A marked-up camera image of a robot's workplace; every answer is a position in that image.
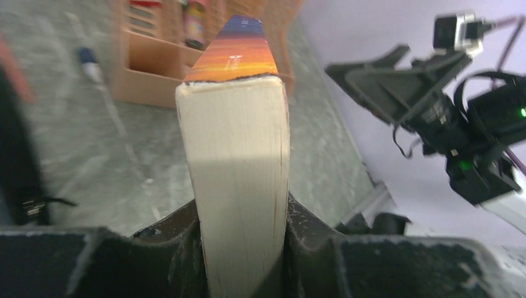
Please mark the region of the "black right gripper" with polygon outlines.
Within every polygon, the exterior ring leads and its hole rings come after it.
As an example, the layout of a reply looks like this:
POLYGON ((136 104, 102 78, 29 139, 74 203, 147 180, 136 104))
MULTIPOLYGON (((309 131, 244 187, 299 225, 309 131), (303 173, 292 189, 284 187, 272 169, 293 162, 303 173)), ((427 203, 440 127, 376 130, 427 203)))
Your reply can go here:
POLYGON ((397 65, 409 53, 398 45, 375 60, 328 64, 325 73, 360 107, 386 124, 419 135, 466 135, 466 120, 444 93, 472 62, 464 51, 414 59, 409 68, 397 65))

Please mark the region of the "sunset cover book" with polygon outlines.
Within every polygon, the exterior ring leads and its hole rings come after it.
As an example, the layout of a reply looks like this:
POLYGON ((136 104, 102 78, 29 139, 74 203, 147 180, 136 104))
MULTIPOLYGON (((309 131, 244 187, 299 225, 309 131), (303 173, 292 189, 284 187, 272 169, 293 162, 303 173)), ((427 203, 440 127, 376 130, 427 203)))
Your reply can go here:
POLYGON ((281 297, 287 92, 259 20, 233 15, 175 91, 211 297, 281 297))

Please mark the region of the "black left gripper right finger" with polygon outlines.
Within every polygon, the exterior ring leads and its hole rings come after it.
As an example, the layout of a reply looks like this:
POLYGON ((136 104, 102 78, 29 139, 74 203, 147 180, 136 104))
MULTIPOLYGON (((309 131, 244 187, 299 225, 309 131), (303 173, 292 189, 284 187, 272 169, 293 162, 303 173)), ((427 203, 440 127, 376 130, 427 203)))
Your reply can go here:
POLYGON ((453 237, 344 235, 288 198, 286 297, 524 297, 525 249, 453 237))

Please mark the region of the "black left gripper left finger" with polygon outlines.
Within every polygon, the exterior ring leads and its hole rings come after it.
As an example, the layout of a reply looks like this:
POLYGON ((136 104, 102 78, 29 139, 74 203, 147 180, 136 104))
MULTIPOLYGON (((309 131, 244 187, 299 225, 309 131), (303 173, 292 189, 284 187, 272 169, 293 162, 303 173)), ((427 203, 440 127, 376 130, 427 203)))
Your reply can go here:
POLYGON ((104 227, 2 227, 2 297, 207 297, 197 208, 132 237, 104 227))

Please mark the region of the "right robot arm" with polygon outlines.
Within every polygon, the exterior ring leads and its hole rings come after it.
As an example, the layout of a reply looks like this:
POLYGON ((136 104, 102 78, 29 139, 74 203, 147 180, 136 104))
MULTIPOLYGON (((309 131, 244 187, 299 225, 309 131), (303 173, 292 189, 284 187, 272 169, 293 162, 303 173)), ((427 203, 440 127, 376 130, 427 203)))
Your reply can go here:
POLYGON ((450 187, 464 200, 496 214, 525 231, 525 203, 506 204, 505 195, 522 192, 508 149, 525 140, 525 78, 502 71, 482 71, 477 78, 500 80, 502 85, 466 101, 466 81, 453 96, 444 87, 472 61, 467 50, 434 52, 398 63, 410 51, 406 44, 374 60, 331 63, 325 73, 359 106, 393 131, 418 135, 425 156, 446 159, 450 187))

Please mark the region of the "black student backpack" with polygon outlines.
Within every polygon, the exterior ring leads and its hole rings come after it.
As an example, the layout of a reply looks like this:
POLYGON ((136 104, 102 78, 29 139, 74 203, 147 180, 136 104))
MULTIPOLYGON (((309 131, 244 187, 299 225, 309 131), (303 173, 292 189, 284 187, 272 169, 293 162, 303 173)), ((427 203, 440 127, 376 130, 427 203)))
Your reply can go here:
POLYGON ((1 222, 49 226, 53 224, 50 204, 77 204, 47 191, 18 99, 1 69, 1 214, 7 217, 1 222))

